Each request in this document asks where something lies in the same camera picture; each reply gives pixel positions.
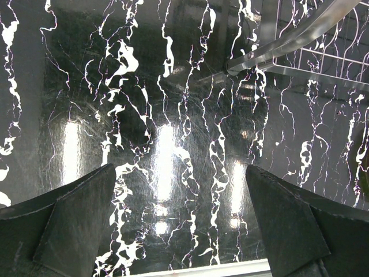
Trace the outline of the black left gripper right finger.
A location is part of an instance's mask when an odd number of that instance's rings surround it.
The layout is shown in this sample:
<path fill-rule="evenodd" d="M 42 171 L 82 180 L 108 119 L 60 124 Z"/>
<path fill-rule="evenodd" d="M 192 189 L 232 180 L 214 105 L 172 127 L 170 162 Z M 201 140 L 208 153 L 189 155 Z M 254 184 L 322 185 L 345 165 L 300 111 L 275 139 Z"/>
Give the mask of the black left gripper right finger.
<path fill-rule="evenodd" d="M 273 276 L 368 276 L 368 212 L 252 164 L 246 182 Z"/>

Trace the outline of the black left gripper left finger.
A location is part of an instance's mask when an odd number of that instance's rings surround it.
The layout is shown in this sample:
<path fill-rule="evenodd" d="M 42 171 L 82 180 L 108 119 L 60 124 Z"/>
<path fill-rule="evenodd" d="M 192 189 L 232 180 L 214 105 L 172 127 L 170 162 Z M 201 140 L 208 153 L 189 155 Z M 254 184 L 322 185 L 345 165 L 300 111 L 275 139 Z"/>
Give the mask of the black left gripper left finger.
<path fill-rule="evenodd" d="M 92 276 L 115 178 L 106 164 L 1 208 L 1 276 Z"/>

